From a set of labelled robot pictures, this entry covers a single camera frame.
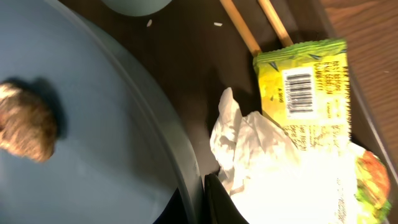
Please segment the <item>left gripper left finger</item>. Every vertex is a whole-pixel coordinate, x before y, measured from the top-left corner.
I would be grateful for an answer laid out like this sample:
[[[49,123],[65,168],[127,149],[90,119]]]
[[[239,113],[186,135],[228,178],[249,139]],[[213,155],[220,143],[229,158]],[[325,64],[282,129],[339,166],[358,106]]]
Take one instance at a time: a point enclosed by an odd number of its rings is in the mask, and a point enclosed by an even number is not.
[[[179,189],[175,190],[164,211],[154,224],[188,224]]]

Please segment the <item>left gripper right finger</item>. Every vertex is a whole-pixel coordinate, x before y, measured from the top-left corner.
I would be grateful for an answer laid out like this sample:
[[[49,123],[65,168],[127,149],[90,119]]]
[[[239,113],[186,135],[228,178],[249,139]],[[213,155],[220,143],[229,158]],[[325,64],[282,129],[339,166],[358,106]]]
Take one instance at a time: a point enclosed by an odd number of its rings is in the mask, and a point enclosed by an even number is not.
[[[210,223],[248,224],[215,174],[205,176],[205,196],[208,203]]]

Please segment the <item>white tissue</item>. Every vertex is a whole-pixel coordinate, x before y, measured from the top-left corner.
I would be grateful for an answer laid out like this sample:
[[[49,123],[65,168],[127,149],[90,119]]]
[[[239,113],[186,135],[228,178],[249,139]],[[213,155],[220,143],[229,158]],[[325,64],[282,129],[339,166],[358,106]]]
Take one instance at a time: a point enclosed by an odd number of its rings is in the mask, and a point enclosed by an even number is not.
[[[254,111],[243,116],[223,91],[210,147],[220,181],[249,223],[356,223],[351,154],[301,151],[283,130]]]

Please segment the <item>dark blue plate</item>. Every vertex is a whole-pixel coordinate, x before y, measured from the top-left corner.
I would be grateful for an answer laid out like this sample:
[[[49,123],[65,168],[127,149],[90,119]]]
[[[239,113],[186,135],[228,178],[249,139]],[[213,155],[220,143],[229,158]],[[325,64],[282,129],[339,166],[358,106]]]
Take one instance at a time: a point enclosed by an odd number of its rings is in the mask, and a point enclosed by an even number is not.
[[[192,145],[149,72],[58,1],[1,2],[1,80],[38,93],[58,124],[43,163],[1,153],[2,223],[154,223],[179,189],[202,220]]]

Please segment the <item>green snack wrapper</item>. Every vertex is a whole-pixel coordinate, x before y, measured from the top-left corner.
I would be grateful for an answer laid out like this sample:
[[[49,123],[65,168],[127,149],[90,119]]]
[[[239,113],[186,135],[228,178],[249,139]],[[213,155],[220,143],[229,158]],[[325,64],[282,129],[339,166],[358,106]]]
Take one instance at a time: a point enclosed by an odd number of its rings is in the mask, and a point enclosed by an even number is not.
[[[351,141],[346,42],[294,44],[254,58],[262,112],[303,151],[329,152],[343,165],[336,178],[338,223],[381,223],[392,207],[387,169]]]

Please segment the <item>brown mushroom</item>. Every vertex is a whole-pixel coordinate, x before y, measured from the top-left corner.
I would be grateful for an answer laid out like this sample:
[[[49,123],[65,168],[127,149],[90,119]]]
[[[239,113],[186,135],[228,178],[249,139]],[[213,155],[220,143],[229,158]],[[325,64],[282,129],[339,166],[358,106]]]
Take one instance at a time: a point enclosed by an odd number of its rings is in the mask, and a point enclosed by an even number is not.
[[[44,100],[13,83],[1,84],[1,149],[45,162],[55,151],[57,122]]]

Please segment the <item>light blue cup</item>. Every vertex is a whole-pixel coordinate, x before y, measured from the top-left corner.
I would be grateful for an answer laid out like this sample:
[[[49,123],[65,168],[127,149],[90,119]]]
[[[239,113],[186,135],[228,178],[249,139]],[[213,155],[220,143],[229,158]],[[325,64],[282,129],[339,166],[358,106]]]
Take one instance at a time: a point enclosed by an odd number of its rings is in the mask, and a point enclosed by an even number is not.
[[[153,14],[172,0],[101,0],[113,11],[125,16],[147,16]]]

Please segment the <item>wooden chopstick left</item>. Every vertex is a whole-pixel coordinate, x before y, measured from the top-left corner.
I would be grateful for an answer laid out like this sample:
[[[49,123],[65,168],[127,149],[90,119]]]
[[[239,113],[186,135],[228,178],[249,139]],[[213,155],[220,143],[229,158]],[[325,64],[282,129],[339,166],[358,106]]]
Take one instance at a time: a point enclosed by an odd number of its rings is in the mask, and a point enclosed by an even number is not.
[[[246,25],[243,17],[239,13],[238,9],[234,5],[232,0],[220,0],[223,8],[227,12],[229,18],[233,22],[235,28],[239,32],[240,36],[242,37],[244,43],[248,47],[251,55],[253,57],[257,56],[261,53],[261,48],[257,41],[255,40],[254,36],[252,35],[249,27]]]

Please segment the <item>wooden chopstick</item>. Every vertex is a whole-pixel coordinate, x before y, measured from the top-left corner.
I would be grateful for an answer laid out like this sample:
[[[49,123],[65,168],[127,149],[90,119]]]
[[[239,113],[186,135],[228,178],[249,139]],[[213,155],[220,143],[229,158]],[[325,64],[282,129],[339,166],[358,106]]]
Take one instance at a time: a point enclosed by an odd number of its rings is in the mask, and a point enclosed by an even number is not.
[[[264,11],[264,14],[267,16],[282,45],[284,47],[293,45],[294,43],[290,38],[289,33],[284,27],[270,0],[258,0],[258,3]]]
[[[242,37],[244,43],[248,47],[251,55],[253,57],[257,56],[261,53],[261,48],[257,41],[255,40],[254,36],[252,35],[249,27],[246,25],[243,17],[239,13],[238,9],[234,5],[232,0],[220,0],[223,8],[227,12],[229,18],[233,22],[235,28],[239,32],[240,36]]]

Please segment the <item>brown serving tray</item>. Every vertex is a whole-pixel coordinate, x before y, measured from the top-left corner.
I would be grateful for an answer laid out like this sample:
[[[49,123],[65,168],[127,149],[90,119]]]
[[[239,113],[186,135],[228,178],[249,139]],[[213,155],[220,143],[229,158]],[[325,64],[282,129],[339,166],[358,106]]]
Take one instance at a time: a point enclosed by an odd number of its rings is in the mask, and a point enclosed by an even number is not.
[[[184,123],[203,180],[218,170],[209,140],[223,90],[233,88],[243,115],[261,109],[251,54],[220,1],[171,1],[142,17],[124,16],[102,1],[60,2],[115,38],[145,66]],[[233,2],[263,51],[282,47],[257,1]],[[320,1],[271,2],[294,42],[337,37]],[[351,67],[349,72],[351,137],[388,169],[393,206],[384,223],[397,224],[396,167]]]

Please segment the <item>wooden chopstick right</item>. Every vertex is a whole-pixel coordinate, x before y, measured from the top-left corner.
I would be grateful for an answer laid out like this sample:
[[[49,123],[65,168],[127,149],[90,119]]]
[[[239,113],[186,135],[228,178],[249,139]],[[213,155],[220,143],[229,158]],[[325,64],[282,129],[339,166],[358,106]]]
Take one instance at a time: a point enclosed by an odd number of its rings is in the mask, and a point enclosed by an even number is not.
[[[293,45],[294,43],[290,38],[289,33],[284,27],[270,0],[258,0],[258,3],[264,11],[264,14],[267,16],[282,45],[284,47]]]

